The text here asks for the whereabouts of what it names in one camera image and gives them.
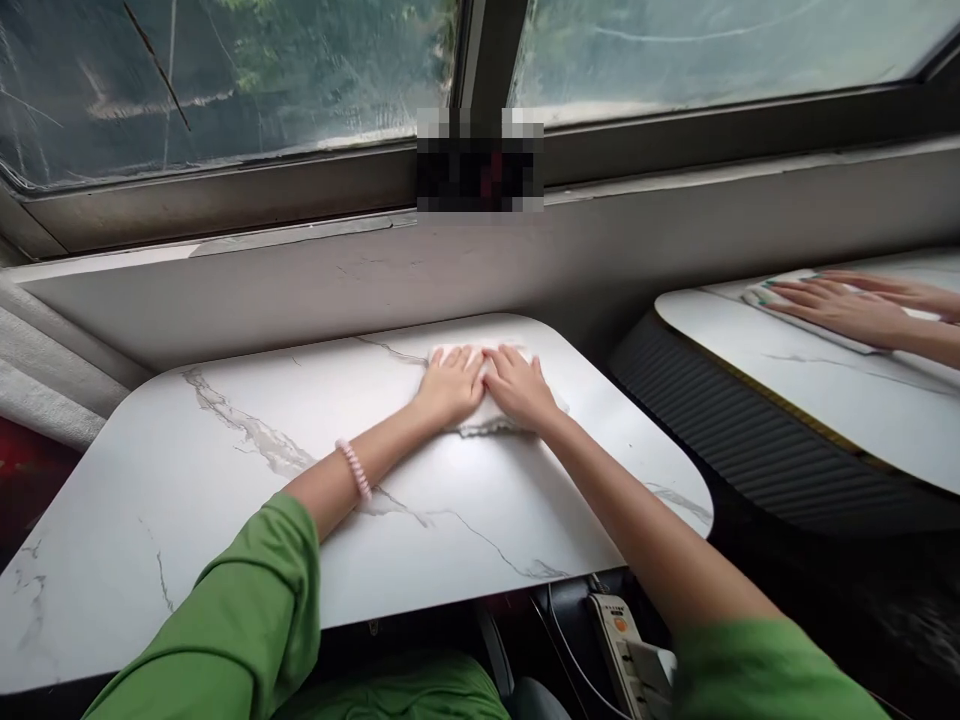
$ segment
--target black ribbed panel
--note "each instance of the black ribbed panel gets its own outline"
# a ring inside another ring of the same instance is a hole
[[[787,522],[846,536],[960,528],[960,503],[861,462],[674,335],[652,311],[610,365],[721,477]]]

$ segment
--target window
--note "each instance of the window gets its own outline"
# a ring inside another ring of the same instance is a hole
[[[548,190],[957,133],[958,25],[960,0],[0,3],[0,236],[48,258],[411,208],[422,107],[539,117]]]
[[[510,105],[550,126],[889,83],[958,20],[938,0],[533,0]]]
[[[416,134],[454,0],[31,0],[0,8],[0,162],[27,191]]]

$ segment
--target white wall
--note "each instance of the white wall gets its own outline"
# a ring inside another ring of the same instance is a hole
[[[951,242],[958,188],[951,139],[581,189],[521,226],[398,214],[6,272],[156,370],[501,310],[601,359],[666,290]]]

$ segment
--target window frame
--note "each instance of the window frame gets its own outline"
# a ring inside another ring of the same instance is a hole
[[[506,105],[527,0],[462,0],[451,104]],[[960,131],[960,34],[913,79],[547,129],[545,188]],[[414,138],[31,194],[3,181],[0,235],[33,259],[416,206]]]

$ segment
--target hand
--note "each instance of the hand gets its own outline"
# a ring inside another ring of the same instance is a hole
[[[466,420],[483,399],[480,379],[483,355],[477,353],[470,362],[472,350],[469,345],[454,348],[442,364],[443,351],[437,350],[420,381],[420,390],[411,401],[411,405],[426,413],[440,428]]]
[[[915,330],[916,323],[926,322],[910,317],[896,303],[873,293],[854,293],[832,280],[774,282],[768,287],[796,304],[766,303],[765,308],[874,347],[896,350],[900,339]]]
[[[823,277],[868,290],[902,307],[936,313],[944,322],[960,322],[960,294],[934,285],[846,270],[827,270]]]
[[[520,425],[540,432],[544,424],[560,412],[553,393],[540,370],[540,358],[527,364],[523,356],[509,345],[499,350],[484,350],[493,360],[496,372],[488,372],[483,382],[500,408]]]

